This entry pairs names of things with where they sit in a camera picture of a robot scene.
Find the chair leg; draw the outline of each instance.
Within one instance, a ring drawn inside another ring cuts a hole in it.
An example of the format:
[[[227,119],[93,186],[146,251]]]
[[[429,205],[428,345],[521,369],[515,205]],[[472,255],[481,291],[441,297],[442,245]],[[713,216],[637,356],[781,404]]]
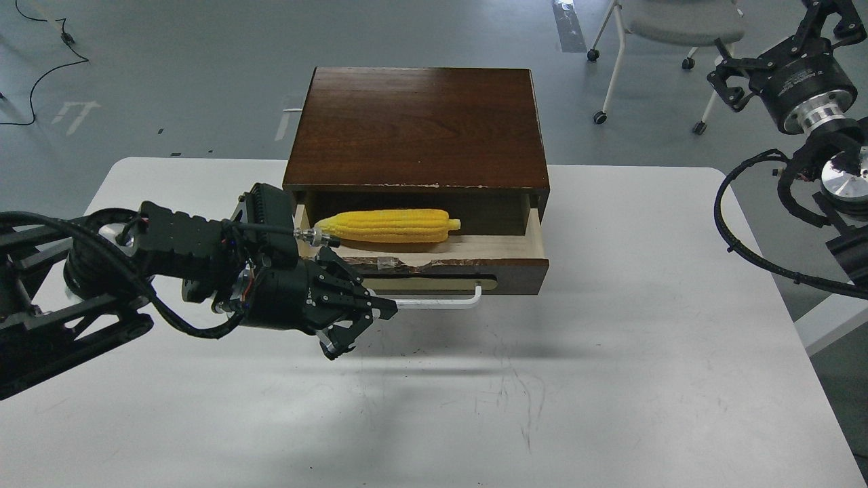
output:
[[[727,50],[729,50],[730,54],[735,54],[735,45],[734,44],[728,44]],[[702,135],[702,133],[705,132],[705,129],[707,129],[708,116],[711,115],[711,108],[714,106],[715,100],[717,100],[717,92],[712,91],[711,92],[711,98],[708,99],[708,105],[706,105],[705,111],[702,112],[702,118],[700,119],[699,122],[696,123],[696,125],[694,125],[694,130],[693,130],[694,134]]]
[[[690,52],[687,53],[687,57],[685,57],[681,61],[681,69],[690,70],[693,69],[696,65],[696,61],[694,60],[694,54],[696,54],[696,50],[699,48],[690,48]]]
[[[594,122],[598,124],[606,121],[608,105],[612,100],[612,93],[615,91],[615,83],[618,81],[618,74],[621,72],[621,65],[624,62],[624,50],[627,47],[627,31],[624,29],[620,3],[615,8],[615,23],[618,26],[618,57],[615,59],[615,69],[612,70],[612,79],[608,82],[608,90],[606,91],[606,99],[602,103],[602,110],[594,114]]]
[[[588,49],[588,61],[595,62],[598,57],[600,57],[600,51],[596,50],[596,45],[600,42],[600,37],[602,37],[603,30],[606,29],[606,24],[608,24],[609,18],[612,16],[612,10],[615,9],[615,6],[618,4],[619,0],[611,0],[608,3],[608,7],[606,9],[606,17],[602,20],[602,25],[600,29],[597,31],[597,37],[594,39],[594,43],[591,44],[591,49]]]

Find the cable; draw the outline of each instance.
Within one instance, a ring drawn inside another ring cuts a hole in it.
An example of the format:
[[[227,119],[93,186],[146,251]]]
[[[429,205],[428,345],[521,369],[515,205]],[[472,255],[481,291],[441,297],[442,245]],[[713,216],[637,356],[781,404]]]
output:
[[[267,224],[251,224],[247,222],[225,221],[226,225],[239,230],[252,230],[254,232],[262,232],[266,234],[283,234],[295,235],[295,229],[281,226],[270,226]]]
[[[71,221],[53,219],[45,215],[30,212],[0,212],[0,224],[8,227],[23,225],[44,225],[53,228],[74,242],[81,243],[97,252],[105,261],[127,280],[136,290],[150,301],[160,316],[175,329],[201,339],[219,339],[232,332],[244,319],[243,313],[233,314],[229,320],[218,326],[199,329],[190,325],[157,296],[157,292],[138,275],[135,265],[118,247],[106,241],[102,236],[89,228],[82,227]]]
[[[48,19],[34,18],[31,16],[24,15],[24,13],[21,12],[21,9],[18,7],[18,0],[15,0],[15,9],[18,10],[18,13],[21,14],[22,17],[27,18],[29,20],[35,20],[37,22],[48,22]],[[33,83],[33,87],[30,89],[30,116],[31,116],[30,122],[27,122],[27,123],[24,123],[24,122],[0,122],[0,125],[17,125],[17,126],[23,127],[23,126],[28,126],[28,125],[35,123],[36,122],[36,110],[33,108],[33,92],[36,90],[36,86],[39,84],[39,82],[42,81],[45,76],[48,76],[49,74],[51,74],[52,72],[54,72],[60,68],[66,68],[67,66],[75,66],[76,64],[87,63],[90,61],[87,57],[84,57],[84,56],[78,54],[78,52],[75,49],[72,49],[71,44],[74,43],[75,41],[73,41],[72,36],[70,36],[66,32],[66,17],[59,18],[56,21],[61,23],[61,35],[60,35],[60,37],[63,40],[63,43],[66,45],[67,48],[69,48],[70,51],[72,51],[72,54],[78,56],[80,61],[76,61],[74,63],[61,64],[60,66],[56,66],[52,69],[49,69],[42,76],[39,76],[39,78],[36,79],[36,82]]]
[[[247,294],[250,293],[250,290],[253,288],[253,283],[256,281],[256,272],[254,271],[255,266],[253,262],[250,261],[250,281],[247,282],[247,288],[244,289],[244,292],[241,293],[241,303],[247,302]]]
[[[129,239],[129,231],[133,230],[135,224],[143,222],[146,225],[148,224],[148,219],[142,217],[140,214],[137,214],[135,217],[129,220],[126,224],[123,225],[123,230],[115,237],[115,242],[118,246],[126,246]]]
[[[717,196],[714,198],[714,225],[717,226],[717,231],[720,233],[720,236],[723,237],[723,240],[726,241],[727,245],[729,245],[727,251],[734,251],[736,254],[738,254],[754,266],[761,267],[766,271],[778,274],[785,278],[789,278],[790,280],[793,280],[793,282],[797,285],[804,283],[809,287],[814,287],[818,290],[823,290],[825,292],[850,296],[862,300],[868,300],[868,289],[857,287],[849,283],[827,280],[825,278],[819,278],[817,276],[796,273],[795,271],[791,271],[784,267],[778,266],[770,262],[769,260],[766,260],[762,256],[751,251],[747,246],[742,244],[741,241],[739,241],[735,237],[735,234],[733,234],[729,227],[727,227],[727,224],[723,220],[723,211],[720,209],[724,193],[727,191],[729,185],[733,181],[735,181],[735,179],[738,178],[738,176],[743,173],[745,169],[750,168],[758,162],[766,161],[787,163],[790,161],[790,158],[786,157],[786,155],[780,152],[780,150],[778,149],[769,149],[765,152],[759,153],[758,155],[742,162],[738,167],[733,169],[729,173],[729,175],[724,178],[723,182],[720,184],[720,188],[717,190]]]

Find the wooden box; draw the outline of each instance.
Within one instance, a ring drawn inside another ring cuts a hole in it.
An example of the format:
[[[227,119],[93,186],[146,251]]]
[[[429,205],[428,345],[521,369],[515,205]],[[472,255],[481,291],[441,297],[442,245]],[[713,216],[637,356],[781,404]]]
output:
[[[536,294],[549,268],[542,145],[526,69],[317,68],[284,188],[303,228],[381,208],[441,208],[461,219],[440,244],[336,249],[378,292],[480,281],[486,293]]]

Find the toy corn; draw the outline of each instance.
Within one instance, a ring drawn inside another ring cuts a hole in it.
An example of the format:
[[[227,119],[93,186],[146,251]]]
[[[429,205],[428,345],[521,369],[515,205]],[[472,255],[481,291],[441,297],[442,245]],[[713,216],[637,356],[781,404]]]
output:
[[[352,241],[443,242],[449,231],[461,228],[461,221],[435,208],[399,208],[342,212],[314,227]]]

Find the gray seat cushion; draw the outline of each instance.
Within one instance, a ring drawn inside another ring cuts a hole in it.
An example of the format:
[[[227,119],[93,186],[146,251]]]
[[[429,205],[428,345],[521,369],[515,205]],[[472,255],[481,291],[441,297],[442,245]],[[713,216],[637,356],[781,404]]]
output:
[[[734,43],[744,20],[730,0],[632,0],[623,2],[628,29],[637,36],[682,46]]]

